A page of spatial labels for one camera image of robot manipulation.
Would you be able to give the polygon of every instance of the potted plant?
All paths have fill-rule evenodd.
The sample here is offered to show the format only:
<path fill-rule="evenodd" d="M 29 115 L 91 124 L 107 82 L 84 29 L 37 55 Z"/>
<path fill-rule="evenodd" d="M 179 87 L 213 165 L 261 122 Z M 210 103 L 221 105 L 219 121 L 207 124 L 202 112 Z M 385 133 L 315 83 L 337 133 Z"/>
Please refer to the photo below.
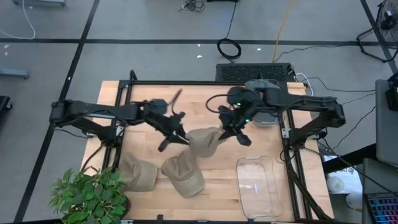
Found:
<path fill-rule="evenodd" d="M 88 169 L 95 171 L 94 175 L 86 175 Z M 52 185 L 50 206 L 55 212 L 63 213 L 64 224 L 110 224 L 120 223 L 127 214 L 131 204 L 123 194 L 125 186 L 118 171 L 107 168 L 100 172 L 89 167 L 75 175 L 67 170 L 63 179 L 58 179 Z"/>

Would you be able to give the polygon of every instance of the baseball cap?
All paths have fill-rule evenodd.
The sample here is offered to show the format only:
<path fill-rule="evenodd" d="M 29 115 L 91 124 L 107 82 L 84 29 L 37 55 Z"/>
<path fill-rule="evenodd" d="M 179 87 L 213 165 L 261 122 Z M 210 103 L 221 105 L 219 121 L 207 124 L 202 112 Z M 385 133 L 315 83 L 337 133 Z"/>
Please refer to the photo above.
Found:
<path fill-rule="evenodd" d="M 157 166 L 151 162 L 139 160 L 129 152 L 123 154 L 119 171 L 127 185 L 124 190 L 148 192 L 155 186 Z"/>
<path fill-rule="evenodd" d="M 196 157 L 189 151 L 167 159 L 160 168 L 177 192 L 183 197 L 191 197 L 205 186 L 203 174 L 196 163 Z"/>
<path fill-rule="evenodd" d="M 224 142 L 218 140 L 223 133 L 224 130 L 221 128 L 200 128 L 189 131 L 185 137 L 189 140 L 189 148 L 196 156 L 207 158 Z"/>

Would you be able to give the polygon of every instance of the clear plastic container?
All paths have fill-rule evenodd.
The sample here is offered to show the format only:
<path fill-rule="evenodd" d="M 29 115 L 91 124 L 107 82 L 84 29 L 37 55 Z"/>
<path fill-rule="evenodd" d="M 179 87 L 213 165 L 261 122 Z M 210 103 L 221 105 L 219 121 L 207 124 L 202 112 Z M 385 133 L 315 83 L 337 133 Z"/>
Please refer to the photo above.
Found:
<path fill-rule="evenodd" d="M 266 156 L 241 158 L 236 175 L 243 213 L 247 218 L 278 217 L 283 213 L 272 170 Z"/>

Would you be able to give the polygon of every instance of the wooden tabletop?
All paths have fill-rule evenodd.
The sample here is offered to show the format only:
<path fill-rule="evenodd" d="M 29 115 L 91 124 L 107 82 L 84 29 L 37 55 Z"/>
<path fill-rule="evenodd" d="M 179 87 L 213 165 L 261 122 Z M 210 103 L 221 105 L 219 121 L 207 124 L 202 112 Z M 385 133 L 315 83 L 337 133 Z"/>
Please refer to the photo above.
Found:
<path fill-rule="evenodd" d="M 288 87 L 291 94 L 305 94 L 302 83 L 288 83 Z M 215 94 L 226 93 L 230 86 L 134 85 L 131 101 L 153 98 L 163 98 L 169 101 L 180 88 L 183 91 L 174 110 L 186 113 L 183 119 L 183 127 L 186 132 L 192 129 L 220 125 L 218 115 L 205 108 L 205 101 Z M 118 82 L 103 82 L 98 103 L 114 105 L 117 90 Z M 218 105 L 226 105 L 226 99 L 223 97 L 215 98 L 209 104 L 214 109 L 217 109 Z M 310 113 L 306 111 L 293 111 L 293 117 L 297 128 L 311 121 Z M 96 118 L 94 121 L 102 125 L 110 124 L 108 119 Z M 249 123 L 243 132 L 251 139 L 251 146 L 241 146 L 236 138 L 229 138 L 218 147 L 212 157 L 199 160 L 199 166 L 205 178 L 205 188 L 199 194 L 190 198 L 181 197 L 173 188 L 169 179 L 159 171 L 153 191 L 144 193 L 125 192 L 132 202 L 132 207 L 124 218 L 155 220 L 157 215 L 163 214 L 165 220 L 245 221 L 247 218 L 244 216 L 239 202 L 236 161 L 247 156 L 267 156 L 271 158 L 273 163 L 274 179 L 284 212 L 279 217 L 264 217 L 256 219 L 256 221 L 293 221 L 285 164 L 279 159 L 282 150 L 279 126 L 256 128 Z M 188 148 L 188 146 L 180 144 L 170 144 L 164 152 L 159 152 L 157 148 L 163 139 L 163 135 L 147 124 L 129 126 L 124 134 L 122 157 L 123 152 L 131 152 L 138 159 L 153 162 L 160 167 L 166 159 L 176 156 Z M 88 140 L 83 162 L 99 145 L 100 142 L 96 138 Z M 306 147 L 318 151 L 314 140 L 308 140 Z M 103 149 L 92 158 L 88 166 L 101 167 L 104 152 Z M 319 155 L 302 150 L 301 157 L 308 191 L 325 213 L 333 217 Z M 305 217 L 302 197 L 297 187 L 296 192 L 301 217 Z"/>

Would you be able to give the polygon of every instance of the gray floor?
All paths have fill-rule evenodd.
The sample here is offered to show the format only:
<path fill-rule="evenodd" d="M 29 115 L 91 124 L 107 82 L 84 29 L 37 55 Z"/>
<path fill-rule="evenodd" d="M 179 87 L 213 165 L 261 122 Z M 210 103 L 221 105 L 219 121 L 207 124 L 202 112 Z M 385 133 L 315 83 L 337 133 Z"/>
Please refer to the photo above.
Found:
<path fill-rule="evenodd" d="M 79 39 L 92 3 L 93 0 L 68 0 L 65 8 L 34 6 L 27 7 L 27 13 L 38 38 Z M 183 0 L 101 0 L 88 38 L 219 39 L 226 35 L 232 3 L 209 3 L 202 14 L 177 12 L 183 3 Z M 368 0 L 368 3 L 372 12 L 377 12 L 378 1 Z M 288 4 L 288 0 L 241 1 L 230 38 L 275 40 Z M 369 21 L 359 0 L 296 0 L 282 40 L 355 40 L 368 28 Z M 22 8 L 10 1 L 0 2 L 0 29 L 30 36 Z M 366 40 L 376 38 L 370 35 Z M 28 80 L 0 78 L 0 95 L 11 96 L 14 103 L 0 133 L 0 191 L 5 193 L 0 199 L 0 223 L 11 222 L 15 217 L 49 125 L 50 103 L 59 97 L 76 47 L 77 44 L 0 43 L 1 68 L 31 72 Z M 281 45 L 279 52 L 296 47 L 306 46 Z M 273 45 L 242 45 L 242 48 L 242 57 L 237 62 L 272 60 Z M 383 55 L 380 47 L 367 49 Z M 290 62 L 296 72 L 320 77 L 330 88 L 344 90 L 371 90 L 375 80 L 392 75 L 388 64 L 363 55 L 358 47 L 296 51 L 284 55 L 279 62 Z M 126 79 L 130 69 L 136 71 L 140 80 L 214 80 L 217 63 L 228 61 L 211 44 L 85 44 L 67 98 L 95 102 L 103 80 Z M 316 80 L 311 80 L 311 84 L 316 95 L 335 96 L 341 103 L 365 95 L 328 91 Z M 346 105 L 347 124 L 339 130 L 330 129 L 329 143 L 335 146 L 373 106 L 372 96 Z M 345 154 L 374 141 L 373 113 L 336 151 Z M 60 132 L 54 134 L 24 220 L 57 217 L 47 207 L 50 184 L 66 169 L 79 168 L 84 148 L 84 139 Z M 361 216 L 345 205 L 343 197 L 333 197 L 332 202 L 337 218 L 361 222 Z"/>

